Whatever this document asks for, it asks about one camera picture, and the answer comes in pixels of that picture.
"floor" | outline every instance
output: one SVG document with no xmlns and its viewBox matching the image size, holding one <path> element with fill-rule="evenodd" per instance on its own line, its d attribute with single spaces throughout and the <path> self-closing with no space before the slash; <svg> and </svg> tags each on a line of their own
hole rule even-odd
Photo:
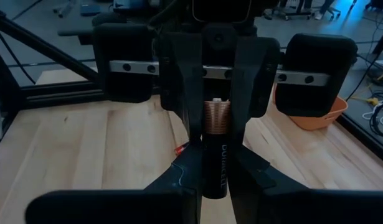
<svg viewBox="0 0 383 224">
<path fill-rule="evenodd" d="M 56 70 L 40 83 L 53 77 L 79 80 Z M 186 141 L 181 120 L 158 96 L 20 111 L 0 143 L 0 224 L 24 223 L 27 204 L 52 190 L 142 189 Z M 312 188 L 383 190 L 383 162 L 338 123 L 304 131 L 270 103 L 264 117 L 248 122 L 244 144 Z M 201 223 L 235 223 L 230 196 L 204 198 Z"/>
<path fill-rule="evenodd" d="M 36 2 L 37 0 L 0 0 L 0 9 L 7 13 L 8 18 L 14 17 L 21 10 Z M 81 46 L 76 37 L 59 37 L 57 30 L 65 25 L 65 21 L 59 19 L 52 13 L 52 6 L 63 3 L 66 0 L 42 0 L 31 10 L 23 14 L 15 22 L 29 29 L 39 37 L 49 41 L 51 44 L 67 52 L 77 60 L 93 59 L 91 46 Z M 305 16 L 293 17 L 289 21 L 275 17 L 268 21 L 262 17 L 257 18 L 255 23 L 258 27 L 258 35 L 263 37 L 275 37 L 282 47 L 286 47 L 292 36 L 299 32 L 341 34 L 354 39 L 359 46 L 360 52 L 368 52 L 373 49 L 372 41 L 377 41 L 383 34 L 383 12 L 365 11 L 364 6 L 368 0 L 359 0 L 353 10 L 348 12 L 352 0 L 338 0 L 334 6 L 342 11 L 341 17 L 335 21 L 329 21 L 329 14 L 326 14 L 322 21 L 306 20 Z M 323 0 L 313 1 L 313 6 L 320 6 Z M 296 1 L 289 1 L 288 5 L 295 5 Z M 21 63 L 51 62 L 49 58 L 33 51 L 18 41 L 7 37 L 9 45 L 17 55 Z M 0 41 L 0 53 L 8 65 L 14 65 L 15 61 L 8 54 Z M 59 65 L 49 65 L 43 68 L 27 67 L 31 76 L 37 80 L 43 70 L 61 69 Z M 30 85 L 30 81 L 21 73 L 18 68 L 12 69 L 20 85 Z"/>
</svg>

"cable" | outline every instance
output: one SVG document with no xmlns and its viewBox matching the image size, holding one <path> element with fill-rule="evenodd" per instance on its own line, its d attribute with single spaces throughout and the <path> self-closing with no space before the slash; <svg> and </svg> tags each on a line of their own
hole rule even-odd
<svg viewBox="0 0 383 224">
<path fill-rule="evenodd" d="M 378 114 L 379 112 L 383 109 L 383 103 L 376 106 L 374 108 L 374 112 L 370 118 L 370 128 L 371 130 L 378 134 L 379 136 L 382 136 L 383 137 L 383 132 L 379 129 L 379 123 L 378 123 L 378 120 L 377 120 L 377 117 L 378 117 Z"/>
<path fill-rule="evenodd" d="M 383 21 L 383 17 L 381 19 L 380 22 L 377 22 L 377 19 L 378 19 L 378 15 L 379 15 L 379 12 L 377 12 L 376 14 L 376 29 L 375 31 L 372 33 L 372 39 L 371 39 L 371 45 L 370 45 L 370 49 L 369 49 L 369 52 L 371 51 L 371 48 L 372 48 L 372 45 L 374 43 L 374 37 L 375 37 L 375 34 L 378 30 L 381 30 L 379 28 L 379 26 L 381 25 L 382 21 Z M 367 65 L 367 69 L 366 71 L 364 72 L 364 75 L 361 77 L 361 80 L 359 81 L 359 83 L 357 84 L 357 86 L 355 87 L 355 89 L 353 89 L 353 91 L 351 92 L 351 94 L 345 99 L 346 101 L 348 101 L 350 98 L 352 98 L 352 96 L 354 96 L 355 92 L 357 91 L 357 89 L 360 87 L 361 83 L 364 81 L 364 79 L 366 78 L 367 74 L 369 73 L 371 67 L 375 64 L 376 60 L 379 58 L 380 54 L 376 55 L 376 57 L 372 60 L 372 62 L 370 63 L 370 65 L 367 65 L 367 61 L 368 61 L 368 54 L 367 54 L 367 57 L 366 57 L 366 65 Z M 378 78 L 378 80 L 382 79 L 383 78 L 383 74 Z M 369 89 L 370 87 L 372 86 L 372 83 L 370 85 L 368 85 L 365 90 L 359 92 L 358 94 L 360 93 L 363 93 L 365 92 L 367 89 Z"/>
<path fill-rule="evenodd" d="M 24 72 L 25 76 L 29 79 L 29 81 L 31 81 L 33 84 L 36 84 L 36 82 L 32 79 L 32 77 L 27 73 L 27 71 L 25 71 L 25 68 L 21 65 L 21 63 L 19 62 L 18 58 L 16 57 L 16 55 L 14 54 L 14 52 L 11 50 L 10 46 L 8 45 L 8 43 L 6 42 L 6 40 L 4 39 L 4 37 L 2 36 L 2 34 L 0 33 L 0 40 L 2 41 L 2 43 L 4 44 L 4 46 L 7 48 L 7 50 L 9 51 L 10 55 L 13 57 L 14 61 L 16 61 L 18 67 L 22 70 L 22 72 Z"/>
<path fill-rule="evenodd" d="M 187 7 L 187 4 L 187 0 L 173 0 L 164 10 L 153 16 L 148 21 L 148 25 L 151 27 L 156 27 L 165 23 L 177 14 L 181 14 L 182 10 Z"/>
</svg>

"wooden table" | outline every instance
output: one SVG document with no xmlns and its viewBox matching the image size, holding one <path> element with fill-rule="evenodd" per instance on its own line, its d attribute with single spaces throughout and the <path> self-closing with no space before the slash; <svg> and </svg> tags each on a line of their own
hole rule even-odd
<svg viewBox="0 0 383 224">
<path fill-rule="evenodd" d="M 49 71 L 40 80 L 73 76 Z M 186 141 L 181 120 L 158 96 L 20 111 L 0 143 L 0 224 L 24 223 L 27 204 L 51 190 L 143 189 Z M 270 104 L 248 122 L 244 143 L 309 187 L 383 189 L 383 162 L 337 123 L 304 131 Z M 229 196 L 204 198 L 201 216 L 201 223 L 235 223 Z"/>
</svg>

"office chair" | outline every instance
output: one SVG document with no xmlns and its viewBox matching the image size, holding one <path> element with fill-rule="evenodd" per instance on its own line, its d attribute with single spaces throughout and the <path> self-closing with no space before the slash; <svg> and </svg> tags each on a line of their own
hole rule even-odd
<svg viewBox="0 0 383 224">
<path fill-rule="evenodd" d="M 312 7 L 312 9 L 317 9 L 317 10 L 313 11 L 311 15 L 314 16 L 314 14 L 316 12 L 320 11 L 321 7 L 322 6 Z M 328 9 L 326 10 L 326 12 L 329 12 L 331 14 L 331 18 L 329 20 L 333 20 L 334 18 L 338 19 L 341 16 L 341 11 L 339 9 L 332 7 L 332 6 L 329 6 Z"/>
</svg>

